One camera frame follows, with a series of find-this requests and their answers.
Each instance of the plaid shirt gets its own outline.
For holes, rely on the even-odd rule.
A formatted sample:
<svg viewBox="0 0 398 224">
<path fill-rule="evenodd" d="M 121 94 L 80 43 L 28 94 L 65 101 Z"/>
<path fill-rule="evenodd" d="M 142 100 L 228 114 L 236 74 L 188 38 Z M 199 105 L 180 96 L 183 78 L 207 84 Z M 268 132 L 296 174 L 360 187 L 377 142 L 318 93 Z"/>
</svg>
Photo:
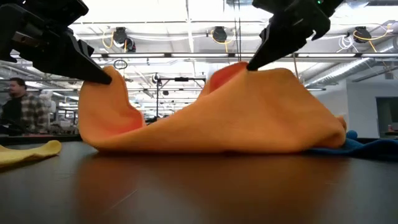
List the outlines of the plaid shirt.
<svg viewBox="0 0 398 224">
<path fill-rule="evenodd" d="M 21 100 L 21 122 L 30 133 L 46 133 L 49 114 L 43 101 L 33 95 L 25 95 Z"/>
</svg>

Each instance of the person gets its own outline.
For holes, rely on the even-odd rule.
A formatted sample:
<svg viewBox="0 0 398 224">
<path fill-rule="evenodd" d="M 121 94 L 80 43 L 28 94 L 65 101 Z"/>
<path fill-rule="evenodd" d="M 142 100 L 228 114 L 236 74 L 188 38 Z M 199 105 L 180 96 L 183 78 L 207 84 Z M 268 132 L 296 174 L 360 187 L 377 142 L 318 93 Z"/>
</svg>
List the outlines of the person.
<svg viewBox="0 0 398 224">
<path fill-rule="evenodd" d="M 2 123 L 8 122 L 22 128 L 27 134 L 47 133 L 48 113 L 43 101 L 26 91 L 25 81 L 11 78 L 10 100 L 2 106 Z"/>
</svg>

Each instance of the black table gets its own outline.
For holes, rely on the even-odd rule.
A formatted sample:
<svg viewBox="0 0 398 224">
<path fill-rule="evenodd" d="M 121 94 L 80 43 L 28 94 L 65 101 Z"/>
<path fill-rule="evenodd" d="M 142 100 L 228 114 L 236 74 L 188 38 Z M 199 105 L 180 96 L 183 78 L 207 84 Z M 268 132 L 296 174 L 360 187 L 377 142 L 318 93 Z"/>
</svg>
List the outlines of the black table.
<svg viewBox="0 0 398 224">
<path fill-rule="evenodd" d="M 398 164 L 300 155 L 109 156 L 65 142 L 57 157 L 0 170 L 0 223 L 396 224 Z"/>
</svg>

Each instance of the blue cloth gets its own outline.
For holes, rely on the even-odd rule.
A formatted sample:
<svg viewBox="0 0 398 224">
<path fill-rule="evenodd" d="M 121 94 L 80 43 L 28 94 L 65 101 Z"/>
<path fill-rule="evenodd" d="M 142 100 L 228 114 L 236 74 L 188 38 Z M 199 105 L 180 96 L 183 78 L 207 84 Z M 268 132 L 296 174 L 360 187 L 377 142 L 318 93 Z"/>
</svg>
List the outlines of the blue cloth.
<svg viewBox="0 0 398 224">
<path fill-rule="evenodd" d="M 362 144 L 356 141 L 358 134 L 355 131 L 348 131 L 346 137 L 346 142 L 341 149 L 315 148 L 307 152 L 310 154 L 351 156 L 363 159 L 398 162 L 398 141 L 396 140 L 381 139 Z"/>
</svg>

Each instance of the yellow cloth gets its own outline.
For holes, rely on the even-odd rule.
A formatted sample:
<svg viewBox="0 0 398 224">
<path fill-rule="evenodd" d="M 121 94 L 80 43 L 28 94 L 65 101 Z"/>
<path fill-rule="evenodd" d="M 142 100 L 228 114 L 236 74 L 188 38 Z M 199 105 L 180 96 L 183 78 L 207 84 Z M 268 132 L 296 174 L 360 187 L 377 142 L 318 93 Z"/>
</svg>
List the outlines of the yellow cloth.
<svg viewBox="0 0 398 224">
<path fill-rule="evenodd" d="M 110 85 L 81 88 L 81 137 L 99 151 L 123 152 L 289 153 L 344 144 L 344 121 L 291 71 L 250 72 L 246 65 L 217 71 L 196 102 L 149 126 L 130 105 L 123 77 L 106 67 Z"/>
<path fill-rule="evenodd" d="M 44 146 L 24 150 L 8 149 L 0 146 L 0 167 L 54 156 L 61 151 L 61 148 L 62 145 L 59 141 L 49 141 Z"/>
</svg>

